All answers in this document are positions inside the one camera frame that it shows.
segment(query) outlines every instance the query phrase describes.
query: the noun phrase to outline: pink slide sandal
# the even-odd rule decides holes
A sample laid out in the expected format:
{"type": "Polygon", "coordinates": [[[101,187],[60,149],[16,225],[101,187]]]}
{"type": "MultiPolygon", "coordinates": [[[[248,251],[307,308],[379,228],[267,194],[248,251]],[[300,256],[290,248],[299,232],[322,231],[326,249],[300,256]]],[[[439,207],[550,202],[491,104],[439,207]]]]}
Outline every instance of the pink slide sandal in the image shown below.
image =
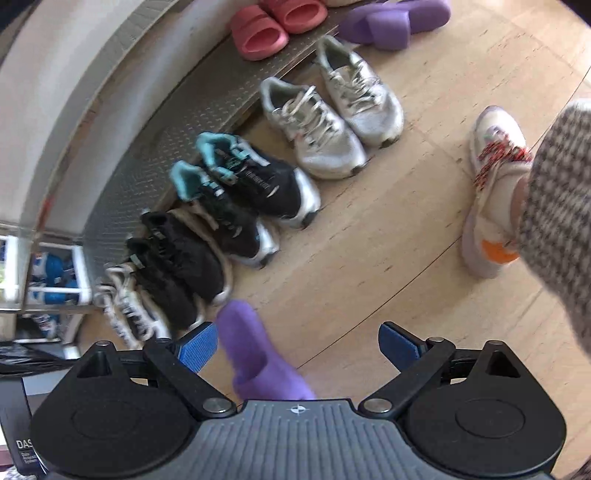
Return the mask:
{"type": "Polygon", "coordinates": [[[230,20],[230,29],[238,52],[247,60],[271,57],[289,41],[279,23],[257,5],[236,12],[230,20]]]}
{"type": "Polygon", "coordinates": [[[289,33],[312,30],[328,15],[320,0],[261,0],[261,6],[289,33]]]}

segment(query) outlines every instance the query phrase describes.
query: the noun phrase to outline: diamond plate shelf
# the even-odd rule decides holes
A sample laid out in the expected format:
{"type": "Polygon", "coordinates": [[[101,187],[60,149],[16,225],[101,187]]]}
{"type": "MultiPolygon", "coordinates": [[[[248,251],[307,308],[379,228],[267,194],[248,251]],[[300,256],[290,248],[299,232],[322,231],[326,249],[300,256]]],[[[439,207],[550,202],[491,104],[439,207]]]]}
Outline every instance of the diamond plate shelf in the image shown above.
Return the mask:
{"type": "Polygon", "coordinates": [[[83,244],[91,281],[102,276],[105,264],[125,258],[124,242],[141,233],[143,210],[172,205],[176,196],[168,171],[179,158],[194,158],[195,137],[234,130],[258,101],[262,80],[287,74],[313,53],[316,40],[336,32],[352,8],[367,3],[372,2],[330,9],[322,25],[292,36],[268,60],[244,60],[227,38],[192,70],[133,141],[90,214],[83,244]]]}

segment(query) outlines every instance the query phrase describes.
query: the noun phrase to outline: purple shoe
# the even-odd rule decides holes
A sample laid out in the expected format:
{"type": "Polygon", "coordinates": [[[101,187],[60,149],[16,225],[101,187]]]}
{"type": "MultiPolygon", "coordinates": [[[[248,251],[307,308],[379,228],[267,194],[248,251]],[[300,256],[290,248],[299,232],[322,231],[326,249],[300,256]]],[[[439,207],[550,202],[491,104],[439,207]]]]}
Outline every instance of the purple shoe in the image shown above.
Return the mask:
{"type": "Polygon", "coordinates": [[[340,23],[339,36],[352,43],[375,43],[379,48],[400,50],[400,47],[408,46],[404,39],[410,33],[435,30],[445,25],[451,16],[446,0],[404,0],[397,4],[363,5],[351,10],[340,23]],[[394,12],[407,12],[408,25],[394,12]]]}
{"type": "Polygon", "coordinates": [[[230,301],[217,314],[217,335],[234,368],[234,390],[243,400],[315,400],[297,370],[277,353],[255,310],[230,301]]]}

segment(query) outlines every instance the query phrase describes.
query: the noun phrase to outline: sneaker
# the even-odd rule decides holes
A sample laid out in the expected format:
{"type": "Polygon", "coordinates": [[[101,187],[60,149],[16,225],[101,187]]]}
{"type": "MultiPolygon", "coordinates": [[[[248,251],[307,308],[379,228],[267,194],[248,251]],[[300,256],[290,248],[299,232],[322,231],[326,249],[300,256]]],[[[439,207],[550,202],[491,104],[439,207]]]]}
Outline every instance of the sneaker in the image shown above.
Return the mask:
{"type": "Polygon", "coordinates": [[[314,177],[344,179],[365,167],[363,145],[315,87],[270,77],[261,83],[261,103],[271,125],[294,143],[300,167],[314,177]]]}
{"type": "Polygon", "coordinates": [[[142,343],[136,337],[139,336],[137,327],[121,313],[116,305],[117,290],[110,285],[98,285],[96,289],[95,305],[103,309],[111,328],[130,350],[140,350],[142,343]]]}
{"type": "Polygon", "coordinates": [[[147,301],[150,308],[161,309],[174,330],[191,329],[201,323],[206,308],[203,299],[170,274],[152,243],[144,238],[129,238],[125,245],[144,304],[147,301]]]}
{"type": "Polygon", "coordinates": [[[134,336],[141,342],[155,336],[156,338],[172,338],[166,318],[158,310],[148,312],[141,290],[137,288],[132,275],[135,268],[131,264],[121,264],[105,269],[107,277],[116,291],[115,305],[127,318],[130,325],[135,325],[134,336]]]}
{"type": "Polygon", "coordinates": [[[325,35],[316,60],[339,115],[364,144],[384,148],[400,138],[402,106],[361,56],[325,35]]]}
{"type": "Polygon", "coordinates": [[[60,323],[59,315],[42,313],[31,315],[31,318],[46,339],[53,340],[57,338],[57,329],[60,323]]]}
{"type": "Polygon", "coordinates": [[[179,160],[170,179],[178,197],[209,224],[214,240],[231,258],[250,267],[264,267],[277,253],[279,244],[262,220],[234,204],[201,167],[179,160]]]}
{"type": "MultiPolygon", "coordinates": [[[[494,278],[519,253],[515,232],[491,219],[485,211],[487,200],[497,181],[508,176],[521,178],[532,166],[519,125],[502,108],[489,106],[476,120],[470,139],[470,162],[476,176],[476,200],[464,224],[462,256],[472,273],[494,278]]],[[[509,215],[509,208],[506,210],[504,215],[509,215]]]]}
{"type": "Polygon", "coordinates": [[[195,147],[212,177],[264,215],[292,228],[306,228],[318,214],[320,193],[301,169],[234,135],[205,132],[195,147]]]}
{"type": "Polygon", "coordinates": [[[152,234],[154,254],[171,275],[208,303],[221,305],[228,300],[232,266],[189,212],[148,212],[141,221],[152,234]]]}

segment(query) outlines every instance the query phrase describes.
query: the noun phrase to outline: ribbed gray surface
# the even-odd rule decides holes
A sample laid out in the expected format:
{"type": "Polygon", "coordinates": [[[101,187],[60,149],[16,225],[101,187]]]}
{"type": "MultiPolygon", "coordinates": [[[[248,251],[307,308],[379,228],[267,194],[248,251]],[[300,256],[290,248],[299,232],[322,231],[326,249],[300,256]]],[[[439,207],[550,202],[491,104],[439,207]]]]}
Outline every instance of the ribbed gray surface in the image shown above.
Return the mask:
{"type": "Polygon", "coordinates": [[[107,262],[120,262],[124,241],[138,232],[143,209],[167,208],[174,200],[168,171],[179,158],[193,156],[193,142],[203,131],[227,131],[258,100],[258,87],[270,76],[282,76],[312,51],[318,38],[335,31],[353,7],[331,9],[321,26],[293,35],[274,57],[242,59],[231,38],[216,47],[160,106],[139,133],[119,165],[83,233],[89,278],[103,274],[107,262]]]}
{"type": "MultiPolygon", "coordinates": [[[[48,480],[62,478],[52,474],[48,480]]],[[[178,457],[136,477],[136,480],[170,479],[455,480],[456,477],[440,472],[415,455],[394,423],[361,417],[345,400],[324,400],[249,401],[237,416],[204,422],[178,457]]],[[[533,479],[551,480],[544,474],[533,479]]]]}

